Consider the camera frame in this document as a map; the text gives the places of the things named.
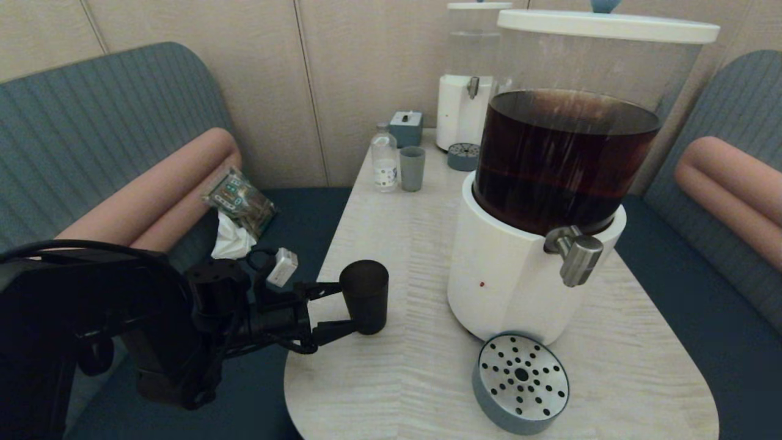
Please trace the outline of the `black tapered cup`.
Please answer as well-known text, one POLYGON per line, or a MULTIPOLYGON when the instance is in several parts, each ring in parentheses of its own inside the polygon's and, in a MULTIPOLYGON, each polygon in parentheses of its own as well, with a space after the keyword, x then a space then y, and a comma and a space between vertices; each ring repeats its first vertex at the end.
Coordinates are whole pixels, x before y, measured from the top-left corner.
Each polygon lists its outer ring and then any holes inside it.
POLYGON ((357 332, 370 336, 387 323, 389 272, 377 261, 352 262, 340 273, 340 285, 357 332))

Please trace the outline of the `blue-grey cup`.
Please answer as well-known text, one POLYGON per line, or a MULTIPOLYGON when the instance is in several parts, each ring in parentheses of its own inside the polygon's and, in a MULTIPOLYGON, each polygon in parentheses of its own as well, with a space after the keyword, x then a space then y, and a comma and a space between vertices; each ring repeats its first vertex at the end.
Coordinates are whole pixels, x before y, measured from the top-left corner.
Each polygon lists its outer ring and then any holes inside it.
POLYGON ((426 153, 421 147, 400 149, 400 184, 403 191, 418 192, 423 186, 426 153))

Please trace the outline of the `white crumpled tissue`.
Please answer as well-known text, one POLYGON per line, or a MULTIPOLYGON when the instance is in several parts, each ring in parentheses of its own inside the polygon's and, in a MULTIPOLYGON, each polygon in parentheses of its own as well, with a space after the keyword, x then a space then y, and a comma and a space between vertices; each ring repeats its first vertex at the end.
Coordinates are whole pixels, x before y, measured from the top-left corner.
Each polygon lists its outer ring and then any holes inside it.
POLYGON ((217 238, 210 257, 215 260, 246 257, 257 244, 257 239, 222 211, 217 212, 217 218, 217 238))

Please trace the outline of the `green brown snack bag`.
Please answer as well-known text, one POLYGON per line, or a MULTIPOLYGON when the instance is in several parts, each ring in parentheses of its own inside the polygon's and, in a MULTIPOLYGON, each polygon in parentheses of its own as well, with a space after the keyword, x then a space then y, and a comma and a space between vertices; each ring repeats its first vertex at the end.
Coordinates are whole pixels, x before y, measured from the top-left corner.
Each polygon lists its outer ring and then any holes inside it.
POLYGON ((201 198, 207 206, 226 215, 255 240, 263 236, 279 212, 277 205, 234 166, 224 168, 208 181, 201 198))

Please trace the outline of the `clear plastic water bottle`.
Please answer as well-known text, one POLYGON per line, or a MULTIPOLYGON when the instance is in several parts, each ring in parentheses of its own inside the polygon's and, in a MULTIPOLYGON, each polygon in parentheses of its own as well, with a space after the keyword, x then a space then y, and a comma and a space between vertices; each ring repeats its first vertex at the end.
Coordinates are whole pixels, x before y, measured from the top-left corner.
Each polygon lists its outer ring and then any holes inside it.
POLYGON ((398 183, 397 141, 388 122, 377 123, 375 129, 370 142, 374 187, 382 193, 392 193, 398 183))

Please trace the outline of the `pink bolster beside snack bag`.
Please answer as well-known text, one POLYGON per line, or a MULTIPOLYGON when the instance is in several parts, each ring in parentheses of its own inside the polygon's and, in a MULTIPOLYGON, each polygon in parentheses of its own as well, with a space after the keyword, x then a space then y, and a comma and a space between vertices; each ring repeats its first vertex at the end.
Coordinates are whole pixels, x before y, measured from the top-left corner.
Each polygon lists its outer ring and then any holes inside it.
POLYGON ((212 128, 122 187, 56 236, 167 252, 207 213, 201 195, 242 166, 229 131, 212 128))

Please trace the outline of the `large blue-grey perforated drip tray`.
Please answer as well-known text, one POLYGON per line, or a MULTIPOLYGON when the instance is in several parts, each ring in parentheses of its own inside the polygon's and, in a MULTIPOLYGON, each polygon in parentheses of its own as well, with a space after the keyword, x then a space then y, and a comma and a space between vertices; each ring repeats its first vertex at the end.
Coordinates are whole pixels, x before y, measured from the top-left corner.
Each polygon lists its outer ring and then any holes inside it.
POLYGON ((538 435, 563 413, 570 380, 558 357, 543 343, 517 332, 489 338, 472 371, 478 406, 499 428, 538 435))

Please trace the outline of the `small blue-grey perforated drip tray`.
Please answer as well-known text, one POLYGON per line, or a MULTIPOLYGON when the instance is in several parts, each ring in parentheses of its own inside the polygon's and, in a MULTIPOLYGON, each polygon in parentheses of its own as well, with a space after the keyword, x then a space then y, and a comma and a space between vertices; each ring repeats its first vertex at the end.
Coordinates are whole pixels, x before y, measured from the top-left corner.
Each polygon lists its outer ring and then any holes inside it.
POLYGON ((475 172, 480 163, 480 145, 459 142, 449 146, 447 166, 459 172, 475 172))

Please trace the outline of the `small dispenser with clear water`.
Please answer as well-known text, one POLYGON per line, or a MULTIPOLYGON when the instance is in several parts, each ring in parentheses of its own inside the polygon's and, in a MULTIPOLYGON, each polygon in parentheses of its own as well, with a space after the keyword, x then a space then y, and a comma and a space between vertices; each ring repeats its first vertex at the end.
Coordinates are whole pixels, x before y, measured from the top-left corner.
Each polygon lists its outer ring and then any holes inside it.
POLYGON ((439 78, 436 124, 436 145, 443 151, 459 142, 481 142, 500 41, 500 11, 447 11, 446 64, 439 78))

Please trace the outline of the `large dispenser with dark tea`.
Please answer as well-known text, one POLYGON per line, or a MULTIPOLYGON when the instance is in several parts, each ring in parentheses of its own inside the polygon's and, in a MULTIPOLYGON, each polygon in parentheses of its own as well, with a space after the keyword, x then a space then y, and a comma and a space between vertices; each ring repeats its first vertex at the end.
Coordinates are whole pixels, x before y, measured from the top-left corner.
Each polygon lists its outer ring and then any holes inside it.
POLYGON ((498 29, 447 299, 480 340, 517 332, 551 343, 626 228, 623 198, 710 43, 498 29))

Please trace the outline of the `teal empty bench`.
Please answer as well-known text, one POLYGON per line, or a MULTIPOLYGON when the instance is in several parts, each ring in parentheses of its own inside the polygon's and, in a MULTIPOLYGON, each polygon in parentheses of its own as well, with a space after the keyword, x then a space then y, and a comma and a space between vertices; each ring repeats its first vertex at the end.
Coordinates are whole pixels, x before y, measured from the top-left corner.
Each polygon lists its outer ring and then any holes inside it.
POLYGON ((782 440, 782 272, 675 181, 706 136, 782 172, 782 52, 716 73, 645 194, 624 199, 618 253, 706 379, 720 440, 782 440))

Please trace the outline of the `white large dispenser lid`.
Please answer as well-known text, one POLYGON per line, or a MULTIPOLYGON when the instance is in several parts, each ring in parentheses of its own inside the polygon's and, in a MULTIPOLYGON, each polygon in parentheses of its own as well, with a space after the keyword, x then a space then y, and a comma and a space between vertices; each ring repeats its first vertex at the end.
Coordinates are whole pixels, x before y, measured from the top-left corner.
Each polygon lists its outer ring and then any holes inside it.
POLYGON ((505 9, 497 25, 512 31, 685 45, 715 42, 721 31, 713 23, 555 9, 505 9))

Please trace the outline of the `pink bolster on empty bench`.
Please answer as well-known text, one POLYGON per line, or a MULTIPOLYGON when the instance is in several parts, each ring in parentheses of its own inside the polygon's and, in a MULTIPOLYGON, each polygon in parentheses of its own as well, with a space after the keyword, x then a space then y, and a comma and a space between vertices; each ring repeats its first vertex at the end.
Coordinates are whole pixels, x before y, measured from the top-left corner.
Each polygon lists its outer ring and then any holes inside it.
POLYGON ((699 137, 674 167, 679 189, 782 273, 782 172, 717 137, 699 137))

